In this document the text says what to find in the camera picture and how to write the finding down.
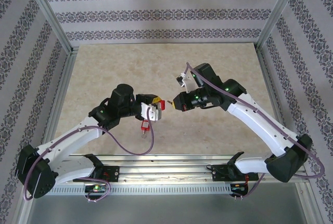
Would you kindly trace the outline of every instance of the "perforated metal strip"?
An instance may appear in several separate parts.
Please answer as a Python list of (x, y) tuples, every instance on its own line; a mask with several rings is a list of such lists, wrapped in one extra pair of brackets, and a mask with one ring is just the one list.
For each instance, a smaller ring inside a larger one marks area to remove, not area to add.
[[(84, 185), (54, 187), (47, 195), (81, 195)], [(112, 185), (112, 195), (230, 194), (228, 184), (195, 185)]]

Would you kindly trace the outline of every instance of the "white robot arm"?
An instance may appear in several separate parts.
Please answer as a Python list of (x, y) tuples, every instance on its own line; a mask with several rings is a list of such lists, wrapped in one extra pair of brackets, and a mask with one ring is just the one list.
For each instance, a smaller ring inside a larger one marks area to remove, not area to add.
[[(194, 71), (196, 73), (191, 71), (194, 81), (190, 80), (185, 73), (177, 78), (186, 91), (175, 97), (172, 102), (173, 107), (181, 111), (189, 111), (197, 107), (202, 109), (221, 107), (244, 122), (271, 150), (270, 153), (258, 155), (238, 152), (224, 167), (224, 173), (228, 174), (226, 180), (242, 178), (248, 173), (270, 173), (277, 180), (288, 182), (308, 158), (308, 154), (292, 143), (290, 138), (297, 140), (297, 143), (308, 151), (311, 148), (312, 139), (306, 134), (298, 136), (282, 126), (265, 112), (235, 80), (227, 80), (222, 83), (209, 64), (203, 63), (195, 67)], [(214, 87), (235, 96), (237, 100), (216, 90), (200, 77)], [(195, 83), (199, 88), (193, 89)]]
[(44, 196), (54, 185), (69, 180), (82, 177), (98, 179), (103, 164), (94, 155), (64, 160), (80, 147), (117, 126), (122, 117), (135, 116), (139, 120), (149, 118), (150, 121), (158, 121), (162, 117), (162, 105), (164, 102), (158, 96), (138, 94), (134, 98), (132, 87), (120, 84), (110, 98), (95, 107), (88, 117), (68, 132), (37, 148), (31, 145), (24, 147), (16, 176), (23, 184), (27, 180), (27, 190), (34, 198)]

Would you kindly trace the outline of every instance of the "beige marble floor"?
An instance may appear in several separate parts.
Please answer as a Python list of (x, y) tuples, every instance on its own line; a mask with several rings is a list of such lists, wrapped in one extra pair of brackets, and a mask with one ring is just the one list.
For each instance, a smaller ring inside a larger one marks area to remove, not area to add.
[[(130, 84), (134, 94), (156, 94), (172, 100), (182, 88), (176, 77), (188, 61), (193, 67), (210, 63), (222, 81), (237, 80), (270, 114), (264, 79), (253, 44), (130, 44), (82, 45), (62, 108), (56, 136), (75, 126), (120, 83)], [(143, 152), (150, 136), (141, 138), (141, 122), (123, 118), (111, 132), (133, 152)], [(220, 108), (182, 113), (166, 105), (154, 123), (156, 142), (152, 154), (258, 153), (267, 146), (244, 123)], [(104, 135), (77, 153), (124, 154)]]

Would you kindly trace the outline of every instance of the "patterned wallpaper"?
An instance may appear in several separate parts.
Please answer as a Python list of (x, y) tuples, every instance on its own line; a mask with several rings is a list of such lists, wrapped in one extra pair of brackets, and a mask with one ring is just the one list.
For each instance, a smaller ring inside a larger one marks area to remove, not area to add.
[(254, 42), (277, 0), (48, 0), (73, 46)]
[(42, 142), (67, 55), (35, 0), (0, 0), (0, 32), (0, 223), (11, 223), (19, 151)]
[[(332, 0), (289, 0), (261, 50), (284, 124), (309, 134), (325, 175), (311, 180), (325, 223), (333, 223)], [(310, 173), (319, 167), (312, 160)]]

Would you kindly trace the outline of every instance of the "black mounting bracket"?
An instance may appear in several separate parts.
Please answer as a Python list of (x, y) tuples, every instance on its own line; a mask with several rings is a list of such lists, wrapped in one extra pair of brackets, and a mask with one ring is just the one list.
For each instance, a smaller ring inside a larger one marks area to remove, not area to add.
[[(245, 174), (237, 174), (230, 176), (228, 164), (210, 165), (209, 170), (212, 171), (213, 181), (245, 181)], [(249, 181), (258, 181), (259, 176), (257, 173), (248, 173)]]
[[(93, 162), (95, 169), (90, 175), (91, 178), (103, 179), (108, 182), (118, 182), (119, 179), (119, 166), (105, 166), (103, 163), (93, 154), (85, 155), (86, 158), (89, 158)], [(81, 179), (74, 179), (74, 182), (85, 181)]]
[(245, 196), (249, 192), (249, 186), (247, 183), (242, 184), (230, 184), (231, 192), (230, 194), (232, 197), (240, 197)]

